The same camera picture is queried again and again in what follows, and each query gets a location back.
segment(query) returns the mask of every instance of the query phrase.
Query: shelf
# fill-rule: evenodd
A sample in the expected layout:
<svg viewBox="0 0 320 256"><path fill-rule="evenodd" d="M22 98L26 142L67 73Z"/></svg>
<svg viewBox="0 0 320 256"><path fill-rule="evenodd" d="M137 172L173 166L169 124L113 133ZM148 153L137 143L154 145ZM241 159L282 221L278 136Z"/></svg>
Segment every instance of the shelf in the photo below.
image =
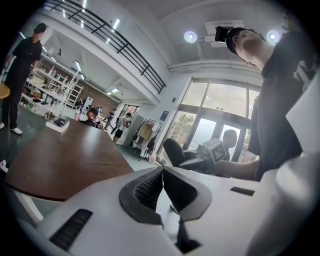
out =
<svg viewBox="0 0 320 256"><path fill-rule="evenodd" d="M54 113L54 114L59 114L59 108L58 107L55 107L55 106L51 106L49 103L46 104L46 105L42 105L41 102L43 102L43 100L41 102L34 102L34 99L25 95L24 93L21 94L21 96L23 96L24 98L26 98L27 100L33 102L33 107L34 106L37 106L37 107L41 107L43 109L45 109L46 111L49 111L51 113Z"/></svg>
<svg viewBox="0 0 320 256"><path fill-rule="evenodd" d="M49 75L48 73L46 73L46 72L42 71L41 69L37 68L36 70L37 70L37 72L39 72L39 73L41 73L41 74L45 75L46 77L48 77L48 78L50 78L51 80L53 80L53 81L55 81L55 82L57 82L57 83L61 84L62 86L65 86L65 87L67 86L65 83L63 83L63 82L59 81L58 79L56 79L56 78L54 78L53 76Z"/></svg>
<svg viewBox="0 0 320 256"><path fill-rule="evenodd" d="M32 85L33 87L38 88L40 91L48 94L49 96L51 96L51 97L53 97L53 98L55 98L55 99L57 99L57 100L59 100L59 101L64 102L64 101L66 100L64 97L62 97L62 96L54 93L53 91L50 91L50 90L47 90L47 89L42 88L41 86L43 86L43 84L42 84L42 85L35 84L35 83L34 83L32 80L30 80L29 78L27 78L26 81L27 81L30 85Z"/></svg>

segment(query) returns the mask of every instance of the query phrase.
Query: man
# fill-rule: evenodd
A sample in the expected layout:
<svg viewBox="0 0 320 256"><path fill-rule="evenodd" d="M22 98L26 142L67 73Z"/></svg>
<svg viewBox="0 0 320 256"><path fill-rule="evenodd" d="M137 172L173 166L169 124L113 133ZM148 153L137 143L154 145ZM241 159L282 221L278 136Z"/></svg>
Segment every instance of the man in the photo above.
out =
<svg viewBox="0 0 320 256"><path fill-rule="evenodd" d="M75 115L75 120L80 121L80 123L86 124L87 126L92 126L92 127L98 128L97 122L95 120L97 115L98 115L98 110L95 107L92 107L86 112L87 120L80 121L80 117L79 117L78 112Z"/></svg>
<svg viewBox="0 0 320 256"><path fill-rule="evenodd" d="M104 120L106 120L106 124L104 129L107 131L108 126L110 125L112 119L115 117L115 111L117 111L116 108L114 108L112 111L109 112L109 115L107 116L107 118L105 118Z"/></svg>
<svg viewBox="0 0 320 256"><path fill-rule="evenodd" d="M22 131L17 127L18 103L26 79L30 74L31 65L32 71L35 71L38 66L42 52L40 38L45 31L46 25L40 23L34 29L32 37L23 39L4 62L4 68L7 69L16 56L5 80L5 84L10 88L10 95L2 103L0 129L7 126L10 119L10 130L16 134L22 134Z"/></svg>
<svg viewBox="0 0 320 256"><path fill-rule="evenodd" d="M129 128L128 118L131 118L131 113L127 113L126 115L123 115L120 118L118 123L118 129L116 130L115 135L113 137L114 143L116 143L120 139L122 133L124 132L124 129Z"/></svg>
<svg viewBox="0 0 320 256"><path fill-rule="evenodd" d="M286 114L313 78L317 58L307 38L297 31L283 34L272 46L255 31L237 27L227 34L226 45L261 70L263 84L253 106L248 147L260 158L247 163L221 161L212 174L260 181L265 172L302 152Z"/></svg>
<svg viewBox="0 0 320 256"><path fill-rule="evenodd" d="M229 149L232 149L236 146L238 140L238 134L235 130L229 129L226 130L223 134L223 145L226 151L226 157L224 160L230 161Z"/></svg>

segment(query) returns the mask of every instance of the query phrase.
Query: black vent grille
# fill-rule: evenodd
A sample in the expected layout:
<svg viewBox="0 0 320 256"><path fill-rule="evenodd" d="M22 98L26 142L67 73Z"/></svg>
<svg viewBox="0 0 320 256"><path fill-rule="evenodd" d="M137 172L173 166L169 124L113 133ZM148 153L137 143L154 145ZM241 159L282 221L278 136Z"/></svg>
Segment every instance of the black vent grille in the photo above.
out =
<svg viewBox="0 0 320 256"><path fill-rule="evenodd" d="M77 210L49 240L62 250L67 251L80 234L91 215L92 212L89 210Z"/></svg>
<svg viewBox="0 0 320 256"><path fill-rule="evenodd" d="M162 188L162 171L158 171L136 186L134 197L144 206L156 211L158 197Z"/></svg>

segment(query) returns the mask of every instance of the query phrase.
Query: black pants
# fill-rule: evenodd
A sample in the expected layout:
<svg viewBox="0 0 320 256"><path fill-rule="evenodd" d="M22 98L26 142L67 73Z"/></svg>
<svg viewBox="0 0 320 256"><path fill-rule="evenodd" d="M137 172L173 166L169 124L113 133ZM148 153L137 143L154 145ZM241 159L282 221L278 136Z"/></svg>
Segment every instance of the black pants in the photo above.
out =
<svg viewBox="0 0 320 256"><path fill-rule="evenodd" d="M107 120L104 129L107 129L108 126L110 125L111 120Z"/></svg>
<svg viewBox="0 0 320 256"><path fill-rule="evenodd" d="M9 96L2 102L2 123L7 125L10 120L10 129L17 128L18 103L22 90L23 87L10 89Z"/></svg>

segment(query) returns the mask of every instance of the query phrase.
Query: office chair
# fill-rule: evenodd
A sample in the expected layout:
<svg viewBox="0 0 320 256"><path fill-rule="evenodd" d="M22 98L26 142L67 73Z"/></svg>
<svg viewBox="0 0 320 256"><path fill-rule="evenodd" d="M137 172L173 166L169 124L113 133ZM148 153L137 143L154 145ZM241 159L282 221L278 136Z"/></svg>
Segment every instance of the office chair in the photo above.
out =
<svg viewBox="0 0 320 256"><path fill-rule="evenodd" d="M206 161L200 158L195 150L183 150L172 138L167 138L163 143L163 148L174 167L186 170L201 171L206 168Z"/></svg>

